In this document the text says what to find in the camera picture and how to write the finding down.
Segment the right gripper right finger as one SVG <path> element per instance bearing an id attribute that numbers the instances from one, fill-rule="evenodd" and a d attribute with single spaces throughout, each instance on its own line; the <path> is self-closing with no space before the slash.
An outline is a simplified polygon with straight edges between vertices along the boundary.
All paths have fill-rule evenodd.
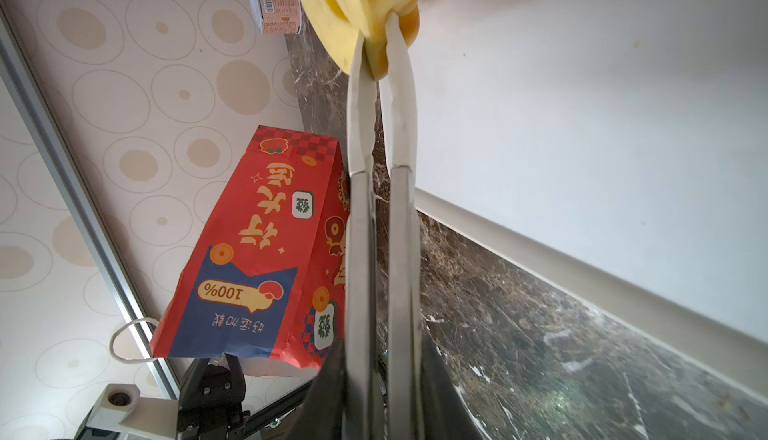
<path id="1" fill-rule="evenodd" d="M 420 240 L 415 207 L 416 89 L 400 16 L 386 20 L 390 114 L 384 116 L 390 172 L 388 265 L 388 434 L 424 437 L 421 401 Z"/>

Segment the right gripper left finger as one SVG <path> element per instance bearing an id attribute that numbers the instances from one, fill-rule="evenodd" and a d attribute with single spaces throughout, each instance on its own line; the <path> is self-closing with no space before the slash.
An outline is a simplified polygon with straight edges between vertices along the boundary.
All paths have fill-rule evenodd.
<path id="1" fill-rule="evenodd" d="M 346 266 L 346 399 L 344 437 L 375 439 L 376 426 L 376 285 L 372 214 L 372 150 L 375 143 L 374 82 L 364 35 L 358 34 L 347 92 L 347 157 L 350 216 Z"/>

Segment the red paper gift bag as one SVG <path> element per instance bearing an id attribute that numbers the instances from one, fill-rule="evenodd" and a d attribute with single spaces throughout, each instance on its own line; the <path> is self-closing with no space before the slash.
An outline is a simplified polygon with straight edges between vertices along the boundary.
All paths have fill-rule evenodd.
<path id="1" fill-rule="evenodd" d="M 349 210 L 337 139 L 258 128 L 155 322 L 150 358 L 320 368 L 344 334 Z"/>

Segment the yellow ring shaped fake bread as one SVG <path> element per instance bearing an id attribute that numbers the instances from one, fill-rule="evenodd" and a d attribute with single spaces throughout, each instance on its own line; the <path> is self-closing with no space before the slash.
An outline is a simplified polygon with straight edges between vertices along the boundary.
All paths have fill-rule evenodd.
<path id="1" fill-rule="evenodd" d="M 385 78 L 386 20 L 399 17 L 404 42 L 411 46 L 420 28 L 418 0 L 301 0 L 304 12 L 330 58 L 344 74 L 351 74 L 359 36 L 374 80 Z"/>

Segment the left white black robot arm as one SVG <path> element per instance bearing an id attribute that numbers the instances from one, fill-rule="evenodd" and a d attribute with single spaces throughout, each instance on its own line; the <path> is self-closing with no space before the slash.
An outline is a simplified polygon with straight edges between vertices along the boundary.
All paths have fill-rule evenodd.
<path id="1" fill-rule="evenodd" d="M 76 439 L 259 439 L 304 401 L 313 377 L 259 410 L 244 406 L 246 375 L 240 360 L 197 359 L 177 399 L 144 397 L 133 384 L 108 384 L 85 415 Z"/>

